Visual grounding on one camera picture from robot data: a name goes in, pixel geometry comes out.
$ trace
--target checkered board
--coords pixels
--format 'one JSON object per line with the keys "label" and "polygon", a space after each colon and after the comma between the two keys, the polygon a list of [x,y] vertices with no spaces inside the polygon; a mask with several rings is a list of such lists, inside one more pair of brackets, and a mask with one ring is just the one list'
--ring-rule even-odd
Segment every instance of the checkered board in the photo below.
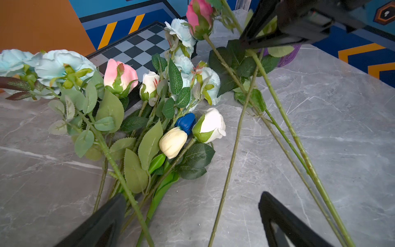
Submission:
{"label": "checkered board", "polygon": [[88,59],[99,68],[104,76],[107,62],[110,58],[130,65],[136,70],[139,81],[148,70],[156,71],[151,62],[151,56],[159,53],[164,57],[164,52],[169,49],[169,42],[165,39],[164,26],[153,23],[129,36],[111,44],[96,53],[88,56]]}

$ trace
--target white rose bud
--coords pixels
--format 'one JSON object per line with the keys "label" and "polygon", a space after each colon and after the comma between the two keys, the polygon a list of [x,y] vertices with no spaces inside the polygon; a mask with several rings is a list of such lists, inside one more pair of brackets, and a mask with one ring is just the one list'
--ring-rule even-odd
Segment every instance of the white rose bud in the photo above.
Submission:
{"label": "white rose bud", "polygon": [[210,108],[197,121],[192,132],[199,142],[209,143],[226,136],[225,122],[222,115],[215,108]]}
{"label": "white rose bud", "polygon": [[140,87],[140,97],[143,101],[148,101],[156,96],[156,87],[160,82],[160,77],[155,72],[149,71],[143,75],[143,85]]}
{"label": "white rose bud", "polygon": [[160,150],[168,157],[174,158],[184,146],[188,135],[179,127],[175,127],[167,132],[159,141]]}

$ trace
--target pink rose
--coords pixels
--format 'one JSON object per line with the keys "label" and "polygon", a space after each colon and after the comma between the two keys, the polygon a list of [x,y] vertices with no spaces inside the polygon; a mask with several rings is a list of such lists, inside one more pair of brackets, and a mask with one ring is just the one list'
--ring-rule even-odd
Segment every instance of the pink rose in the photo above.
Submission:
{"label": "pink rose", "polygon": [[188,5],[186,17],[192,27],[191,33],[196,39],[203,40],[204,34],[210,35],[213,28],[213,8],[209,3],[205,0],[192,0]]}
{"label": "pink rose", "polygon": [[110,86],[113,89],[117,90],[113,84],[118,76],[117,67],[120,64],[123,64],[124,67],[123,74],[121,75],[120,85],[122,86],[122,89],[124,91],[127,89],[128,85],[133,81],[132,84],[130,85],[130,90],[128,92],[130,93],[130,91],[139,83],[136,71],[129,65],[121,63],[119,61],[117,62],[112,58],[108,60],[107,69],[105,70],[104,73],[104,86]]}

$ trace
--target gray marble surface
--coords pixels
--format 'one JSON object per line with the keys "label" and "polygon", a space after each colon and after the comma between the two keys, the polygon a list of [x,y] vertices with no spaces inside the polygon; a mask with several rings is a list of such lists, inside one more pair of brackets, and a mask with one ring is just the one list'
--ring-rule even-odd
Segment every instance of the gray marble surface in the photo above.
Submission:
{"label": "gray marble surface", "polygon": [[[212,40],[217,46],[230,38],[216,26]],[[207,61],[208,44],[200,41],[197,49],[193,62]],[[269,78],[356,245],[394,246],[395,89],[311,45]],[[281,123],[265,83],[257,82]],[[90,216],[101,162],[78,158],[68,136],[47,132],[58,119],[47,101],[5,97],[0,95],[0,245],[50,247]],[[216,154],[207,174],[181,179],[167,192],[150,225],[156,246],[208,244],[242,109],[232,93],[216,107],[227,136],[214,141]],[[202,104],[196,114],[208,108]],[[105,196],[111,182],[108,177]],[[263,191],[340,246],[270,132],[247,115],[214,246],[267,246],[258,212]],[[136,223],[120,246],[134,246],[140,233]]]}

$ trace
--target pink rose bud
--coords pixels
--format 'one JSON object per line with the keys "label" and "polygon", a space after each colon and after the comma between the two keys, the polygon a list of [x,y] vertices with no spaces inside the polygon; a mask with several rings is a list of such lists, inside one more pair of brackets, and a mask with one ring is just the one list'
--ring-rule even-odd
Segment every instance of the pink rose bud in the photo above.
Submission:
{"label": "pink rose bud", "polygon": [[104,86],[107,90],[124,98],[138,83],[137,73],[132,67],[112,58],[108,60],[104,73]]}
{"label": "pink rose bud", "polygon": [[186,12],[191,33],[195,39],[203,40],[203,35],[213,29],[213,8],[205,0],[192,0]]}

